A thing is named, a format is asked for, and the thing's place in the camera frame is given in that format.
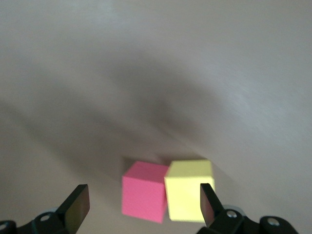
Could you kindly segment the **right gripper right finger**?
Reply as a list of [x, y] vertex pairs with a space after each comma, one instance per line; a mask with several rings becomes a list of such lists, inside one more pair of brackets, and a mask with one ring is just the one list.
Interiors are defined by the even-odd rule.
[[241, 234], [243, 215], [234, 209], [226, 209], [221, 204], [209, 183], [200, 184], [200, 210], [205, 226], [198, 234]]

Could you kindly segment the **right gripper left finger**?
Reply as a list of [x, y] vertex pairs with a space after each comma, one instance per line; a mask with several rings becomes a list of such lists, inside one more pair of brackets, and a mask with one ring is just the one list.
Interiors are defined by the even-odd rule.
[[31, 222], [34, 234], [75, 234], [90, 210], [89, 188], [78, 185], [54, 211], [45, 212]]

